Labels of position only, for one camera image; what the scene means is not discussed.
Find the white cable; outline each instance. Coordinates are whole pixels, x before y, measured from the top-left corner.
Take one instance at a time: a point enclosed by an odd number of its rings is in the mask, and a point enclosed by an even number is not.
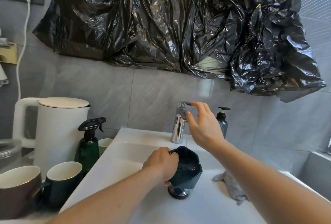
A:
[[[28,23],[29,17],[30,17],[30,9],[31,9],[30,2],[31,2],[31,0],[27,0],[27,18],[26,18],[25,24],[24,24],[24,43],[23,43],[23,48],[22,48],[21,54],[19,55],[19,59],[17,61],[17,66],[16,66],[16,80],[17,80],[17,88],[18,88],[18,93],[19,93],[18,100],[21,99],[21,83],[19,81],[19,64],[21,63],[22,56],[23,56],[25,48],[27,46],[27,23]]]

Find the dark pump bottle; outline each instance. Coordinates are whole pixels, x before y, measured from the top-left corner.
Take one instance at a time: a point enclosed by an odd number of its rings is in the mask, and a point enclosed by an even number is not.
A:
[[[77,147],[75,161],[82,164],[82,173],[85,176],[99,159],[98,139],[94,136],[96,129],[102,132],[102,123],[105,123],[106,118],[89,119],[81,123],[78,130],[84,133]]]
[[[223,137],[225,138],[227,128],[228,128],[228,122],[225,120],[225,118],[226,118],[225,111],[230,110],[230,108],[222,107],[222,106],[219,106],[219,108],[221,109],[221,111],[219,113],[217,113],[216,119],[217,119],[219,125],[221,126]]]

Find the gray towel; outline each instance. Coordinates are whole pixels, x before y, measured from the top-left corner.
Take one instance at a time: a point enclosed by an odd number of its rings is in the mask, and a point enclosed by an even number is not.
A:
[[[223,174],[216,175],[213,180],[225,182],[230,197],[237,202],[238,206],[240,206],[245,200],[248,200],[240,185],[228,171],[225,171]]]

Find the hand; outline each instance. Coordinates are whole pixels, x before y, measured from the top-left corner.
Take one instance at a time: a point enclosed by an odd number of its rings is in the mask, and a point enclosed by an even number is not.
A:
[[[156,171],[160,171],[162,181],[166,185],[169,185],[168,180],[175,175],[178,167],[178,153],[170,154],[169,152],[169,148],[160,147],[159,150],[153,151],[143,164],[143,169],[155,167]]]
[[[210,111],[209,106],[200,102],[191,102],[191,105],[198,108],[198,123],[192,113],[187,112],[186,117],[190,132],[197,145],[210,152],[215,145],[226,142],[221,126]]]

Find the kettle handle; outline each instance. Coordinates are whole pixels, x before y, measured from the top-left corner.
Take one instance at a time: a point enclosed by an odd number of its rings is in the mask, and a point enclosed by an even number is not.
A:
[[[35,139],[28,139],[24,135],[25,119],[28,106],[38,106],[39,98],[27,97],[22,98],[15,104],[14,123],[13,123],[13,138],[22,141],[22,147],[34,148]]]

